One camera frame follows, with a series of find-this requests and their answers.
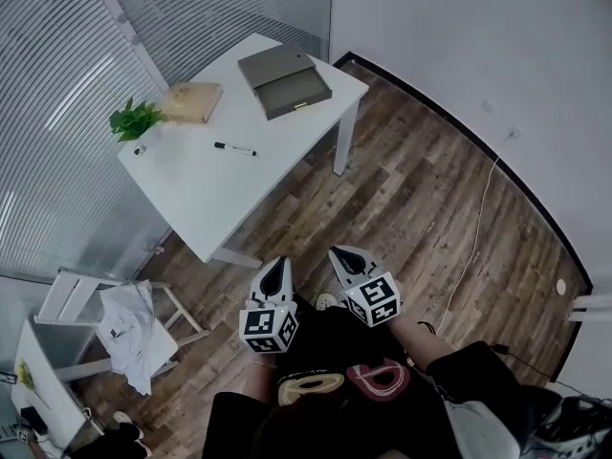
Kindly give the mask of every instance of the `floor plank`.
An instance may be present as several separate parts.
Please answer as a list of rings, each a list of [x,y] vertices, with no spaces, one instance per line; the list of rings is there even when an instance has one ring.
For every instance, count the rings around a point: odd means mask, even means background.
[[[297,289],[312,300],[339,291],[328,247],[358,245],[395,274],[404,292],[403,311],[437,327],[470,256],[492,162],[445,120],[384,79],[354,63],[344,71],[370,85],[347,171],[342,177],[332,173],[333,130],[245,221],[229,246],[264,260],[291,256]],[[118,409],[135,417],[155,457],[187,459],[199,457],[214,394],[243,383],[250,355],[237,337],[237,318],[253,272],[216,261],[204,264],[176,234],[164,247],[142,277],[172,283],[211,335],[181,350],[180,365],[154,380],[150,397],[137,395],[115,375],[82,380],[74,388],[105,424]],[[567,283],[564,296],[555,291],[560,277]],[[560,241],[496,169],[475,256],[448,305],[441,335],[457,347],[479,339],[510,345],[519,357],[551,373],[573,328],[565,318],[568,305],[584,288]],[[170,310],[162,299],[156,308]],[[173,329],[184,331],[184,325]],[[511,358],[506,363],[523,383],[546,382]],[[79,440],[86,441],[87,432]]]

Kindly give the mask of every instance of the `black pants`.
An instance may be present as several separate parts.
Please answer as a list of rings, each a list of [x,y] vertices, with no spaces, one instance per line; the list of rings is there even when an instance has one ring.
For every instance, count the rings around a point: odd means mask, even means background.
[[[131,424],[119,424],[91,444],[70,454],[71,459],[144,459],[146,450],[136,444],[139,430]]]

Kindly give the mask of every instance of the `brown notebook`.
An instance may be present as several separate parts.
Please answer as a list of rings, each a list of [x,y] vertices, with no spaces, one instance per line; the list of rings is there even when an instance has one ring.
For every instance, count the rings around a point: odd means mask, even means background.
[[[165,94],[162,113],[166,120],[207,122],[222,93],[219,83],[177,83]]]

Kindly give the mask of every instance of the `white shoe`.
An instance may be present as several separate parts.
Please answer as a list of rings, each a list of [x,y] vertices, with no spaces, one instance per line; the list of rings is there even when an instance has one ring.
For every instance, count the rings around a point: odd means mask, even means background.
[[[317,298],[317,304],[315,307],[317,311],[325,311],[327,308],[332,306],[338,306],[338,301],[334,295],[322,294]]]
[[[136,443],[141,446],[144,450],[146,450],[146,457],[151,457],[153,452],[150,448],[148,448],[145,444],[143,444],[140,440],[137,440]]]
[[[132,419],[127,415],[127,413],[123,413],[122,411],[116,411],[113,414],[113,418],[115,419],[115,422],[117,422],[118,424],[130,424],[130,425],[135,426],[138,429],[138,440],[144,437],[144,432],[142,431],[142,429],[139,426],[137,426],[134,422],[132,422]]]

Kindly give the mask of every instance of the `chair backrest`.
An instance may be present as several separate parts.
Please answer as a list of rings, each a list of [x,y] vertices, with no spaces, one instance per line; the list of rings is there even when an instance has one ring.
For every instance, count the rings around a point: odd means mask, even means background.
[[[130,283],[133,281],[97,277],[68,269],[59,269],[51,290],[34,320],[43,324],[75,322],[100,284],[120,286]]]

